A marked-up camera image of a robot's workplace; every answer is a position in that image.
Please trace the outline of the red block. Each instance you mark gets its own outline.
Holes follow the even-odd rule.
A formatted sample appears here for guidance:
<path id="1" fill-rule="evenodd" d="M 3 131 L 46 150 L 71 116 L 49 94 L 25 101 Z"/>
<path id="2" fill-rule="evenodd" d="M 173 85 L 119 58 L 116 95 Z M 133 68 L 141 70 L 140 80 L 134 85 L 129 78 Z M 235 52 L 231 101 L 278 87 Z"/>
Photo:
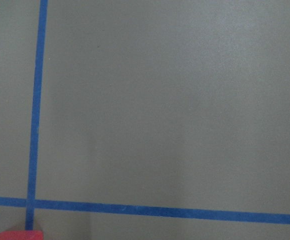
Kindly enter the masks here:
<path id="1" fill-rule="evenodd" d="M 44 240 L 40 230 L 8 230 L 0 233 L 0 240 Z"/>

